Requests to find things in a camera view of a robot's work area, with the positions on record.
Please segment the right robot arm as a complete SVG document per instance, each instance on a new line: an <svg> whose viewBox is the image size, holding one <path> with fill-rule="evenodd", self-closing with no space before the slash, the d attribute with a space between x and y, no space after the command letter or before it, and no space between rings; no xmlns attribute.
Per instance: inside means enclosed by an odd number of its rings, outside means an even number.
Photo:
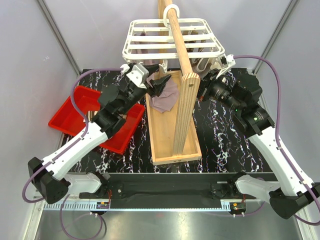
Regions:
<svg viewBox="0 0 320 240"><path fill-rule="evenodd" d="M227 193L232 198L250 195L272 207L283 219L289 219L320 196L320 184L314 182L298 166L284 145L278 146L276 126L258 101L263 90L258 79L247 75L239 80L209 71L200 82L197 98L214 99L231 111L235 128L263 155L277 183L263 181L239 172L227 181Z"/></svg>

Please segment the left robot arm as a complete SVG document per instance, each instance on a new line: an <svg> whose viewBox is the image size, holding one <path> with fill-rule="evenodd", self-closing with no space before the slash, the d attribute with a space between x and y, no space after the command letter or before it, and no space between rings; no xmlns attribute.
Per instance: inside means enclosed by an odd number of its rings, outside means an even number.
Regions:
<svg viewBox="0 0 320 240"><path fill-rule="evenodd" d="M111 139L126 123L125 115L145 95L158 97L171 78L166 74L159 80L149 79L158 70L167 72L167 64L142 65L129 63L121 66L121 72L129 79L126 89L110 84L103 88L98 102L100 109L89 120L73 100L72 106L84 118L85 127L68 143L52 154L39 159L33 157L27 166L29 179L22 189L27 203L36 203L26 197L32 184L47 204L55 204L68 195L87 199L101 199L108 194L108 179L99 172L70 174L69 170L98 145Z"/></svg>

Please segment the white clip hanger frame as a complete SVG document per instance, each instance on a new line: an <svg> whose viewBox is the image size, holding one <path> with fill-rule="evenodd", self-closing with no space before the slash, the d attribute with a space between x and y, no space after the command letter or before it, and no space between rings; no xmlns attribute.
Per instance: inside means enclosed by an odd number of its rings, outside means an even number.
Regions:
<svg viewBox="0 0 320 240"><path fill-rule="evenodd" d="M178 18L180 31L190 59L217 58L225 48L214 35L208 22L202 18ZM122 49L123 59L135 60L177 59L177 45L168 19L136 19L129 24Z"/></svg>

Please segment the white hanger clip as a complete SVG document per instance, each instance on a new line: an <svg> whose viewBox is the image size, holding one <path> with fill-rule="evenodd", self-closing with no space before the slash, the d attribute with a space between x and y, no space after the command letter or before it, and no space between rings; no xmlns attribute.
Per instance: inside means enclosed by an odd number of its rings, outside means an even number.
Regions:
<svg viewBox="0 0 320 240"><path fill-rule="evenodd" d="M159 65L159 68L162 70L162 72L166 74L168 71L168 60L163 59L161 63L159 63L158 65Z"/></svg>

